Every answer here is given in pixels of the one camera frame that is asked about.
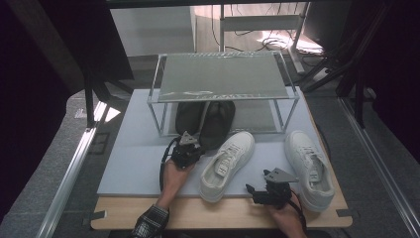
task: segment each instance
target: white platform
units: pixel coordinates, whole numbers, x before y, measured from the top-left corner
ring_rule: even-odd
[[[290,119],[287,132],[304,131],[323,153],[306,101],[300,89],[298,87],[297,89],[301,99]],[[164,150],[173,138],[158,135],[147,104],[148,94],[148,90],[141,89],[135,90],[132,95],[97,191],[100,195],[154,197],[160,193],[158,181],[160,161]],[[286,135],[255,135],[254,154],[232,179],[225,196],[249,196],[245,187],[246,183],[254,186],[256,190],[264,190],[263,170],[271,171],[274,168],[280,168],[294,175],[284,154]],[[200,175],[214,154],[216,151],[209,151],[201,157],[179,195],[199,196]]]

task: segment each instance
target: black cable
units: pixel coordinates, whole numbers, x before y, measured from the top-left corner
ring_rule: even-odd
[[[302,223],[302,228],[303,228],[303,231],[305,232],[305,234],[306,234],[306,230],[307,230],[307,226],[306,226],[306,218],[305,218],[305,215],[303,214],[303,211],[302,211],[302,203],[300,202],[300,199],[299,199],[299,197],[297,196],[297,194],[296,194],[296,192],[294,192],[292,189],[290,190],[291,192],[293,192],[293,194],[296,196],[296,198],[297,198],[297,201],[299,201],[299,206],[297,206],[293,201],[291,201],[291,199],[290,200],[288,200],[288,203],[297,211],[297,214],[299,215],[299,220],[300,220],[300,223]]]
[[[179,136],[179,137],[176,137],[176,138],[174,138],[174,139],[172,139],[172,141],[170,141],[169,145],[166,147],[166,150],[164,151],[163,157],[161,158],[161,162],[160,162],[160,171],[159,171],[159,174],[158,174],[158,183],[159,183],[159,186],[160,186],[160,191],[162,191],[162,190],[163,190],[163,172],[164,172],[164,164],[166,163],[166,159],[167,159],[167,157],[168,157],[170,147],[172,146],[172,144],[173,144],[175,141],[176,141],[176,142],[179,142],[179,141],[180,141],[180,139],[181,139],[181,137],[180,137],[180,136]]]
[[[238,48],[234,48],[234,47],[225,47],[225,48],[231,49],[231,50],[235,50],[235,51],[238,51],[238,52],[243,52],[244,51],[244,50],[241,50],[241,49],[238,49]]]
[[[270,48],[269,45],[271,45],[272,43],[285,43],[282,39],[280,38],[265,38],[264,40],[262,40],[262,45],[264,48],[268,49],[269,51],[273,51],[274,49]]]
[[[274,4],[273,3],[271,3],[271,6],[266,10],[266,12],[265,12],[265,14],[267,15],[268,14],[268,12],[269,12],[269,10],[272,8],[274,6]]]
[[[213,26],[213,5],[211,5],[211,31],[213,32],[213,38],[214,41],[216,42],[217,46],[220,46],[219,42],[216,39],[216,35],[214,34],[214,26]]]
[[[298,4],[298,3],[296,3],[296,5],[294,6],[294,12],[293,12],[293,14],[294,14],[294,15],[296,15],[297,4]]]
[[[289,43],[290,43],[290,40],[292,39],[292,37],[291,37],[291,34],[288,32],[288,31],[286,31],[287,33],[288,33],[288,35],[289,35],[289,39],[288,39],[288,41],[287,41],[287,43],[286,43],[286,46],[285,47],[280,47],[280,50],[284,50],[284,49],[286,49],[287,48],[287,46],[289,45]],[[268,38],[265,38],[264,40],[262,40],[262,45],[267,49],[267,50],[269,50],[269,51],[274,51],[274,49],[272,49],[272,48],[269,48],[268,47],[268,45],[270,44],[270,43],[274,43],[274,42],[279,42],[279,43],[285,43],[284,41],[283,41],[283,39],[280,39],[280,38],[271,38],[270,37],[270,35],[268,36]],[[277,41],[270,41],[270,42],[268,42],[268,43],[266,43],[265,44],[265,41],[267,41],[267,40],[269,40],[269,39],[277,39]]]
[[[242,13],[239,11],[238,6],[239,6],[239,4],[237,4],[237,11],[239,12],[239,15],[241,15],[241,16],[242,16]],[[232,17],[234,16],[234,10],[232,9],[232,4],[231,4],[231,16],[232,16]],[[243,35],[249,34],[249,33],[251,33],[251,32],[253,32],[253,31],[247,31],[247,32],[244,32],[244,33],[240,33],[240,34],[238,34],[238,32],[237,32],[237,31],[235,31],[235,35],[237,35],[237,36],[243,36]]]
[[[327,59],[328,61],[331,61],[333,63],[333,66],[339,61],[340,55],[345,56],[348,51],[352,49],[352,45],[355,43],[355,41],[358,39],[360,34],[362,34],[366,28],[369,26],[368,23],[370,23],[373,20],[373,17],[375,16],[375,11],[372,10],[371,14],[368,14],[368,16],[365,18],[365,20],[358,26],[358,28],[352,33],[352,35],[347,38],[342,44],[337,46],[336,48],[324,52],[320,57]],[[317,66],[320,63],[324,63],[323,60],[318,62],[315,65],[310,66]]]
[[[280,3],[280,5],[278,5],[278,9],[277,9],[277,14],[276,15],[278,15],[280,13],[280,9],[281,9],[281,3]],[[258,51],[261,51],[262,49],[267,49],[268,51],[272,51],[272,49],[269,48],[267,46],[267,44],[265,43],[265,41],[267,41],[268,39],[271,38],[271,34],[272,34],[272,30],[269,32],[268,37],[265,38],[264,40],[262,40],[262,48],[258,49]]]

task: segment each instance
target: human hand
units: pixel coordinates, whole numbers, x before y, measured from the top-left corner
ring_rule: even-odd
[[[168,160],[164,164],[163,170],[163,190],[157,200],[157,206],[166,210],[175,199],[179,190],[185,184],[190,172],[194,169],[195,164],[181,169],[175,165],[173,160]]]
[[[291,201],[296,205],[300,205],[294,192],[292,193]],[[289,238],[306,238],[303,231],[302,223],[299,219],[297,211],[288,203],[283,208],[277,209],[272,205],[264,206],[268,213],[274,219],[278,228]]]

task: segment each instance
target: glass shelf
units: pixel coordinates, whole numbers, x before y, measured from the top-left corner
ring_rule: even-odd
[[[220,100],[237,107],[231,132],[284,133],[299,95],[281,52],[158,57],[148,104],[161,135],[176,134],[178,102]]]

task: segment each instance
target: sleeve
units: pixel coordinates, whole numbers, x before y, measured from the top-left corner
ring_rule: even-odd
[[[169,220],[169,211],[152,205],[139,219],[129,238],[154,238],[159,236]]]

